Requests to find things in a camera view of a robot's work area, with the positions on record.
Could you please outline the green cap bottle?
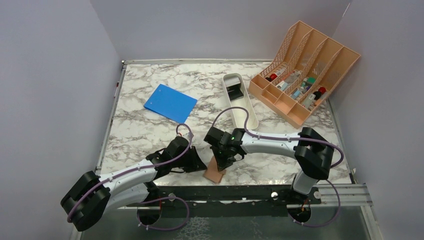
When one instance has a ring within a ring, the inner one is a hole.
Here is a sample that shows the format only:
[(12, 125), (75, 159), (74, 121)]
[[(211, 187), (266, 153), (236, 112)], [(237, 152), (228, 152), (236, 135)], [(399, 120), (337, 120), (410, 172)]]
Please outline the green cap bottle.
[(303, 79), (303, 86), (312, 86), (316, 81), (316, 78), (314, 77), (306, 77)]

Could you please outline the black mounting rail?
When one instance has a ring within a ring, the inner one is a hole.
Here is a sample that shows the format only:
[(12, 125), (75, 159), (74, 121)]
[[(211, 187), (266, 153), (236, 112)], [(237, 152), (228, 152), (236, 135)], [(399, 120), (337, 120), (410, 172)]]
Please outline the black mounting rail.
[(290, 185), (209, 185), (209, 186), (153, 186), (147, 189), (147, 198), (131, 200), (128, 207), (160, 207), (167, 213), (185, 210), (187, 202), (192, 215), (285, 216), (288, 206), (295, 209), (321, 204), (313, 187), (306, 196), (291, 189)]

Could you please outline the blue folder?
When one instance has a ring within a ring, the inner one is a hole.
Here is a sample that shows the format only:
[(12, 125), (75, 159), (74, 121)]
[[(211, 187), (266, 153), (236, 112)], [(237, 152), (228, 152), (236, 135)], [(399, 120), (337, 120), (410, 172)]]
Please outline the blue folder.
[(167, 85), (159, 84), (144, 107), (176, 123), (183, 124), (198, 100)]

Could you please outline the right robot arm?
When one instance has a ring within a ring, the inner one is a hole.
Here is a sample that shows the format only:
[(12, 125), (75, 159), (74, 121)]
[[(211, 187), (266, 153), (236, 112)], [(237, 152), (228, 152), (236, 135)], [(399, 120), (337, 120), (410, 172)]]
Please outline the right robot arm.
[(231, 133), (211, 127), (204, 137), (210, 145), (219, 170), (235, 162), (235, 156), (271, 154), (292, 158), (300, 165), (291, 188), (289, 199), (300, 204), (309, 196), (312, 187), (327, 180), (332, 165), (335, 145), (325, 140), (310, 127), (290, 134), (262, 133), (236, 128)]

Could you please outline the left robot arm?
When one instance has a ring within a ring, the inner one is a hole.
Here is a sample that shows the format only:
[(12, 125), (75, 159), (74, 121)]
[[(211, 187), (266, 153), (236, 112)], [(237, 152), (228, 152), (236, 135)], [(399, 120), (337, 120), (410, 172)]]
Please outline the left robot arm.
[(179, 168), (181, 173), (206, 170), (196, 148), (182, 136), (125, 169), (97, 175), (84, 173), (62, 198), (68, 222), (79, 232), (94, 226), (110, 210), (130, 204), (152, 205), (161, 194), (154, 180)]

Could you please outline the red cap bottle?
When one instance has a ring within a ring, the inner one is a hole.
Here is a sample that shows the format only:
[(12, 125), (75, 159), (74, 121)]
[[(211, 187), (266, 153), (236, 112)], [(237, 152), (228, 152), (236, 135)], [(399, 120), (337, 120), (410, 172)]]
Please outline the red cap bottle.
[(314, 100), (320, 99), (325, 93), (327, 92), (327, 89), (325, 87), (320, 87), (318, 90), (316, 90), (314, 94)]

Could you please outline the white oblong plastic tray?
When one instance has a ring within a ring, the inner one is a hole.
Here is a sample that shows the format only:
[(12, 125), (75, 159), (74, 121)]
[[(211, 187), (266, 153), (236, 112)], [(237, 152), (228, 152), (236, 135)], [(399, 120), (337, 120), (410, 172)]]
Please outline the white oblong plastic tray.
[[(240, 88), (241, 88), (244, 96), (242, 98), (230, 101), (226, 87), (225, 87), (224, 80), (232, 78), (232, 77), (238, 77), (241, 80), (241, 87)], [(227, 106), (228, 107), (242, 107), (242, 108), (246, 109), (249, 113), (249, 118), (248, 118), (247, 125), (246, 125), (247, 129), (248, 130), (255, 130), (259, 126), (259, 121), (256, 117), (251, 99), (249, 97), (249, 92), (248, 92), (248, 90), (245, 86), (243, 77), (239, 73), (226, 74), (222, 77), (222, 86), (223, 86), (223, 95), (224, 95), (224, 98), (226, 99)]]

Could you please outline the tan leather card holder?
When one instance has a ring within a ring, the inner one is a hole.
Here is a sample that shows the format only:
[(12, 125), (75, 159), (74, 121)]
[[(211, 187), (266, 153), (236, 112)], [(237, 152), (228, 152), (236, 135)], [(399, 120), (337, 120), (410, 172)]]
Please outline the tan leather card holder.
[(213, 156), (207, 166), (207, 169), (203, 173), (203, 177), (214, 184), (220, 184), (226, 172), (226, 169), (218, 170), (216, 158)]

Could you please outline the orange desk organizer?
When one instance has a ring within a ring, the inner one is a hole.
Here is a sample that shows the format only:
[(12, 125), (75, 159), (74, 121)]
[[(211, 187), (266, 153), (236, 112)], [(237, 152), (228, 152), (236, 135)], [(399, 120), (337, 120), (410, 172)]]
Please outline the orange desk organizer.
[[(271, 64), (253, 77), (249, 92), (295, 128), (324, 103), (361, 55), (310, 25), (298, 21), (287, 31)], [(276, 74), (269, 82), (265, 78)], [(304, 78), (316, 78), (303, 86)], [(326, 93), (314, 100), (320, 87)]]

